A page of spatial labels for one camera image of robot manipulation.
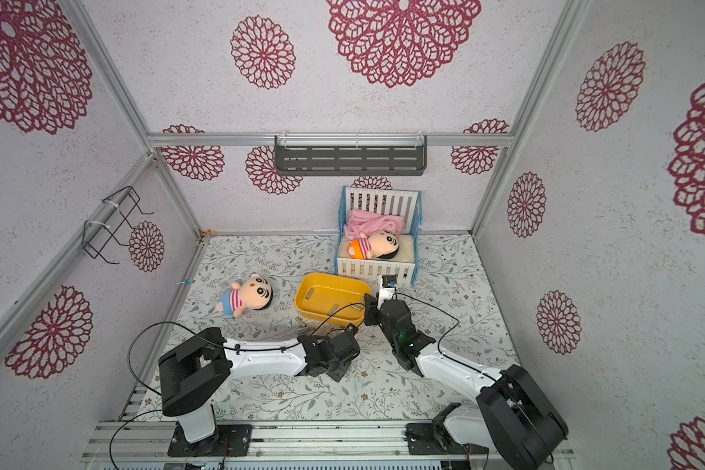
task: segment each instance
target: yellow basket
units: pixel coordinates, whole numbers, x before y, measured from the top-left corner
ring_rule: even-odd
[[[362,280],[351,277],[327,275],[314,272],[303,279],[295,295],[295,306],[303,318],[324,321],[340,307],[355,302],[363,303],[363,296],[371,293],[371,287]],[[355,326],[363,323],[365,307],[352,305],[329,318],[328,324]]]

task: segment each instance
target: floral floor mat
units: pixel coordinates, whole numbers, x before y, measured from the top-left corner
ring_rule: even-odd
[[[256,341],[291,339],[310,332],[298,321],[295,293],[306,275],[334,273],[336,249],[337,238],[330,235],[215,237],[177,321],[195,331],[218,326],[226,338]],[[419,258],[415,286],[400,285],[398,290],[457,316],[460,325],[447,338],[461,353],[499,368],[517,362],[470,235],[421,235]],[[274,299],[267,310],[248,311],[237,320],[214,310],[217,298],[233,281],[242,281],[255,271],[273,281]],[[405,301],[414,323],[426,334],[439,338],[453,325],[440,311]],[[319,334],[334,328],[324,325]],[[165,350],[188,336],[176,327]],[[361,355],[339,383],[326,374],[228,380],[212,395],[217,419],[430,419],[451,402],[467,400],[438,382],[404,371],[378,327],[361,325],[357,339]],[[159,373],[150,386],[159,390]],[[160,397],[147,391],[139,412],[160,407]],[[141,417],[169,419],[173,418],[161,412]]]

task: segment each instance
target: wall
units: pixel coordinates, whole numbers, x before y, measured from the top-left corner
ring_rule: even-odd
[[[705,468],[705,2],[592,6],[479,251],[582,468]]]
[[[12,5],[0,2],[0,318],[142,154],[57,5]],[[0,365],[1,468],[72,468],[132,388],[127,347],[161,318],[194,248],[159,177],[135,186],[154,214],[134,224],[162,239],[121,229],[132,253],[84,258],[36,312]]]
[[[388,0],[372,14],[368,3],[86,7],[154,132],[508,132],[564,5]],[[424,20],[432,28],[413,33]],[[356,178],[282,178],[268,152],[165,155],[205,229],[334,229],[341,186]],[[469,228],[497,152],[428,153],[423,177],[368,182],[422,190],[425,230]]]
[[[488,185],[490,172],[473,173],[481,163],[491,168],[496,147],[428,148],[428,167],[420,177],[281,177],[273,169],[273,148],[225,146],[219,152],[222,175],[194,179],[184,169],[176,179],[204,229],[216,231],[336,230],[342,186],[423,191],[423,230],[467,230]],[[181,152],[206,155],[204,147],[165,148],[168,161]],[[451,154],[465,156],[466,172],[455,168]]]
[[[35,15],[0,11],[0,317],[143,153],[75,35],[37,44],[21,26],[43,15],[70,30],[52,2]],[[65,59],[48,63],[36,47]]]
[[[481,119],[509,122],[564,5],[386,0],[374,14],[370,3],[85,2],[150,127],[206,132],[460,132]],[[433,27],[414,33],[410,25],[426,20]],[[363,57],[371,66],[352,71]]]
[[[119,265],[85,257],[0,365],[0,467],[72,468],[96,423],[122,410],[133,386],[128,346],[160,321],[195,248],[153,170],[135,189],[141,209],[154,214],[134,210],[136,229],[118,232],[133,252],[111,241],[102,252]],[[150,339],[134,348],[134,368]]]

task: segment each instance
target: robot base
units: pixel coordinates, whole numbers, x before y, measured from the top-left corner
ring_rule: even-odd
[[[225,455],[224,441],[227,440],[228,457],[245,457],[251,444],[252,431],[253,427],[249,424],[219,424],[211,437],[191,444],[186,440],[183,428],[178,424],[167,455],[170,457],[223,456]]]

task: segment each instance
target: plush doll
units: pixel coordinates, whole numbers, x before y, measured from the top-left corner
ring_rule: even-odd
[[[361,231],[360,238],[353,240],[347,249],[353,259],[391,259],[397,251],[397,236],[388,230],[377,231],[370,236]]]
[[[225,316],[238,318],[245,310],[263,310],[271,304],[274,292],[266,277],[253,273],[241,286],[232,283],[232,289],[219,298],[215,309]]]

